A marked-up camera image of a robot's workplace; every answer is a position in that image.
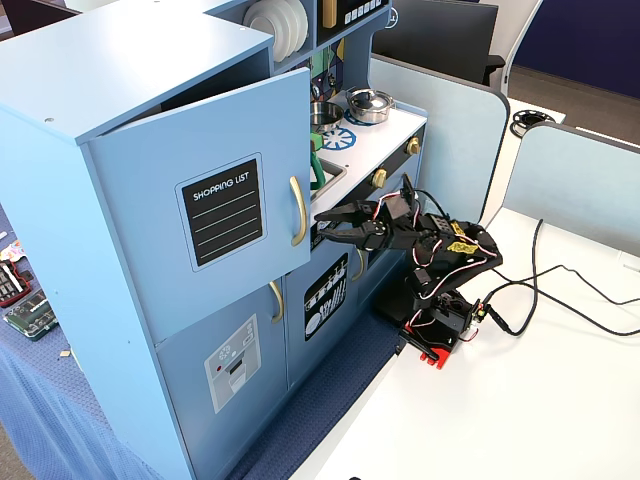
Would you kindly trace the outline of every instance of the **yellow sticker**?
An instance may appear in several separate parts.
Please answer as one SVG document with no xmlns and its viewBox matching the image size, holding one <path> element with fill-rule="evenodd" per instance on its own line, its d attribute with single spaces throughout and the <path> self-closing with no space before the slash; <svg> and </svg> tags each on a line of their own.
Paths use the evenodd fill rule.
<svg viewBox="0 0 640 480">
<path fill-rule="evenodd" d="M 478 250 L 477 245 L 468 245 L 462 242 L 452 243 L 449 248 L 447 248 L 450 252 L 456 253 L 466 253 L 467 255 L 473 255 Z"/>
<path fill-rule="evenodd" d="M 453 227 L 453 231 L 456 232 L 456 235 L 464 235 L 464 230 L 460 228 L 458 222 L 452 222 L 451 226 Z"/>
</svg>

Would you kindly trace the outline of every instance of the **cabinet door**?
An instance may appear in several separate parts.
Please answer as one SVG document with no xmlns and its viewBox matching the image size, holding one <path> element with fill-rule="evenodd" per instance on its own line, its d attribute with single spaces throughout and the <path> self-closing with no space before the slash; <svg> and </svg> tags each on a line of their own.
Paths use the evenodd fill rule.
<svg viewBox="0 0 640 480">
<path fill-rule="evenodd" d="M 269 286 L 163 342 L 158 358 L 198 479 L 226 474 L 287 392 L 284 322 Z"/>
<path fill-rule="evenodd" d="M 155 343 L 309 260 L 308 70 L 89 148 Z"/>
<path fill-rule="evenodd" d="M 289 388 L 331 350 L 356 318 L 360 271 L 355 247 L 329 241 L 285 277 Z"/>
</svg>

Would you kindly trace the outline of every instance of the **silver pot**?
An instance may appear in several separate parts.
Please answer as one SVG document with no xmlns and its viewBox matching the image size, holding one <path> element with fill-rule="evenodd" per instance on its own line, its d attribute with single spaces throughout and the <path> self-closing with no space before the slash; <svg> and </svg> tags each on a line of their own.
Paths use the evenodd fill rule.
<svg viewBox="0 0 640 480">
<path fill-rule="evenodd" d="M 371 125 L 386 122 L 395 107 L 390 95 L 371 88 L 350 88 L 346 96 L 351 116 Z"/>
<path fill-rule="evenodd" d="M 331 102 L 311 103 L 311 131 L 324 133 L 334 130 L 340 125 L 344 117 L 344 110 Z"/>
</svg>

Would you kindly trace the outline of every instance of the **stacked plates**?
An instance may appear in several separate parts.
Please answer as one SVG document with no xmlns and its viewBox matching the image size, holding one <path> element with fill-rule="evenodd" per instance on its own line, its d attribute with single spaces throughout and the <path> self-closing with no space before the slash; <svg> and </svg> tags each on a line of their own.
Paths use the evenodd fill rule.
<svg viewBox="0 0 640 480">
<path fill-rule="evenodd" d="M 309 30 L 307 12 L 300 0 L 261 0 L 247 10 L 242 23 L 275 37 L 276 62 L 300 50 Z"/>
</svg>

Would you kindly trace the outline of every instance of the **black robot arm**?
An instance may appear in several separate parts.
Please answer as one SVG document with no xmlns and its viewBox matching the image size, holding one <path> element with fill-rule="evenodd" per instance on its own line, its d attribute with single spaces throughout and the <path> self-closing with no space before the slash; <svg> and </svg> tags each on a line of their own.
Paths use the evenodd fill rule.
<svg viewBox="0 0 640 480">
<path fill-rule="evenodd" d="M 502 256 L 480 225 L 422 211 L 409 178 L 379 201 L 357 201 L 316 216 L 318 222 L 350 223 L 351 229 L 320 230 L 361 250 L 404 250 L 405 275 L 383 289 L 375 308 L 402 327 L 401 334 L 441 368 L 460 336 L 476 318 L 456 290 L 502 264 Z"/>
</svg>

